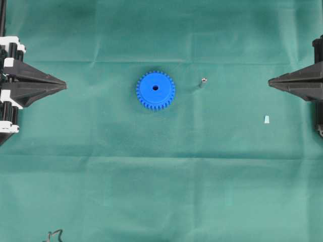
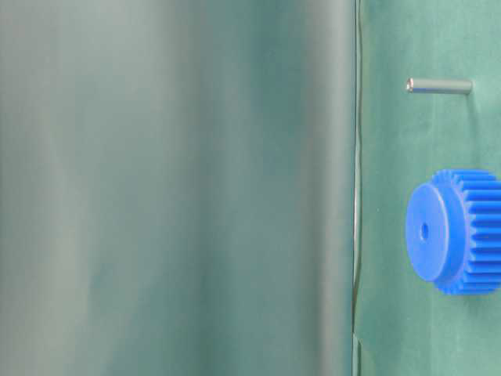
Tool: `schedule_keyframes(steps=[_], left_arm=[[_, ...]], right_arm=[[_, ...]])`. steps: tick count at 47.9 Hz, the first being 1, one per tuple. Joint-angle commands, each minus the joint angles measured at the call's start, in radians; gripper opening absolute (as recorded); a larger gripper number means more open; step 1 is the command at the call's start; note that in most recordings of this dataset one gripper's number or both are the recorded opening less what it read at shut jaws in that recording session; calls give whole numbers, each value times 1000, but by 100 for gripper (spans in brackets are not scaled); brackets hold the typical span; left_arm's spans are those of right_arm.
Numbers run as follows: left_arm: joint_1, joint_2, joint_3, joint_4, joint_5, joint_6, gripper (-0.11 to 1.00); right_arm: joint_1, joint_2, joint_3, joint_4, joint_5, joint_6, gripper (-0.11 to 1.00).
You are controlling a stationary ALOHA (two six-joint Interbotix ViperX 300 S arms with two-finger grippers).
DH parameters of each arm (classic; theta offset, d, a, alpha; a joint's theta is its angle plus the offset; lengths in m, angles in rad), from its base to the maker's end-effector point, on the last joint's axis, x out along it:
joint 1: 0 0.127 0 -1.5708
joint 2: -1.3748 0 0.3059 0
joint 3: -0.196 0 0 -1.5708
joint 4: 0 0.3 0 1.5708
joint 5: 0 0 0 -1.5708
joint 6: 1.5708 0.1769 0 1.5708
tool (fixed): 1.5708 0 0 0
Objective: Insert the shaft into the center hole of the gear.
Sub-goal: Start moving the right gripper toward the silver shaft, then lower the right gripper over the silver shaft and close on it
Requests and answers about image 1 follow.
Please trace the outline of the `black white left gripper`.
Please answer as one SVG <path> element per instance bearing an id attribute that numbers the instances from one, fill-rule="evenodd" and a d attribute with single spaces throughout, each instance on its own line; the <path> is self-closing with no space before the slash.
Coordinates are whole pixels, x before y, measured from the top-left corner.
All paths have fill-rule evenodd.
<path id="1" fill-rule="evenodd" d="M 25 52 L 17 36 L 1 37 L 1 144 L 19 132 L 20 109 L 67 88 L 66 82 L 22 62 Z M 12 83 L 12 77 L 39 83 Z"/>

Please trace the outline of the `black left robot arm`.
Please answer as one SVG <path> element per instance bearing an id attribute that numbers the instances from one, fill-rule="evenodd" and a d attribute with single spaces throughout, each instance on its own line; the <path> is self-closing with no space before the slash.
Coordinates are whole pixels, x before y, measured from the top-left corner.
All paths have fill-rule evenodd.
<path id="1" fill-rule="evenodd" d="M 6 1 L 1 1 L 1 144 L 20 131 L 19 111 L 67 89 L 67 83 L 24 62 L 19 37 L 6 36 Z"/>

